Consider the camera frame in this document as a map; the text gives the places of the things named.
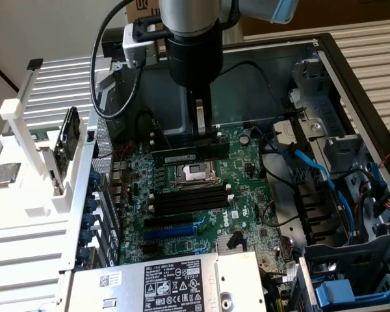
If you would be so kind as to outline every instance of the white wall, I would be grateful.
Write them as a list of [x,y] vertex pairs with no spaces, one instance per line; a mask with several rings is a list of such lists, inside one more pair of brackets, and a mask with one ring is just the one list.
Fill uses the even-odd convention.
[[[120,0],[0,0],[0,68],[20,86],[31,59],[90,55],[99,25]],[[109,27],[125,25],[119,13]],[[0,104],[15,93],[0,78]],[[0,119],[0,131],[3,123]]]

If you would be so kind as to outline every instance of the blue latch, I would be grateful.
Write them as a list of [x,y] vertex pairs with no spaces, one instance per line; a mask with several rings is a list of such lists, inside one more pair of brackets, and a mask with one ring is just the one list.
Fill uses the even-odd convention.
[[378,306],[390,304],[390,289],[386,292],[354,296],[350,281],[325,281],[316,290],[319,306],[324,311],[338,309],[354,309],[357,307]]

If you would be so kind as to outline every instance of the sticker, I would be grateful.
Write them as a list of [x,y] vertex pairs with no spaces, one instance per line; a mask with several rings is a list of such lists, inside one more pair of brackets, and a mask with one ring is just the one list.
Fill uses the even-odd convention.
[[122,271],[99,275],[100,287],[119,286],[122,284]]
[[242,215],[243,216],[248,216],[247,206],[244,206],[244,208],[242,209]]
[[238,219],[239,218],[239,212],[237,210],[234,210],[231,212],[231,218],[232,219]]
[[144,268],[143,312],[203,312],[201,261]]
[[183,161],[194,161],[196,160],[196,155],[195,154],[191,154],[191,155],[182,155],[182,156],[173,156],[173,157],[165,157],[164,158],[164,162],[166,164],[170,164],[170,163],[180,163],[180,162],[183,162]]
[[282,278],[282,281],[284,283],[293,281],[295,276],[296,276],[296,272],[298,271],[298,267],[299,267],[299,264],[296,264],[294,261],[290,261],[290,262],[286,263],[286,274],[287,275]]

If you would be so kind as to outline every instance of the black clip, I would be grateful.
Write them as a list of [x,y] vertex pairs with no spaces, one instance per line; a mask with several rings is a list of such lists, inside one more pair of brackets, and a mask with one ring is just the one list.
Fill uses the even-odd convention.
[[133,40],[135,42],[156,41],[173,36],[173,34],[164,27],[159,31],[148,31],[150,25],[162,23],[160,15],[146,16],[138,18],[133,23]]

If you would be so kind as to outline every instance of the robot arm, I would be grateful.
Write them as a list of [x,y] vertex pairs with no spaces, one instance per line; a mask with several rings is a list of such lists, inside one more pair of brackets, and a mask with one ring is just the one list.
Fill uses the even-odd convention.
[[[159,0],[160,16],[139,18],[125,28],[123,50],[127,65],[137,68],[135,87],[120,111],[107,116],[96,105],[96,53],[102,31],[115,13],[130,2],[132,0],[123,0],[109,13],[94,44],[90,80],[95,110],[104,119],[115,119],[125,112],[126,106],[136,96],[142,67],[157,62],[156,41],[164,39],[170,75],[177,84],[187,89],[194,138],[204,140],[213,136],[210,84],[222,69],[222,31],[236,25],[241,14],[287,23],[298,0]],[[164,24],[163,30],[148,30],[160,22]]]

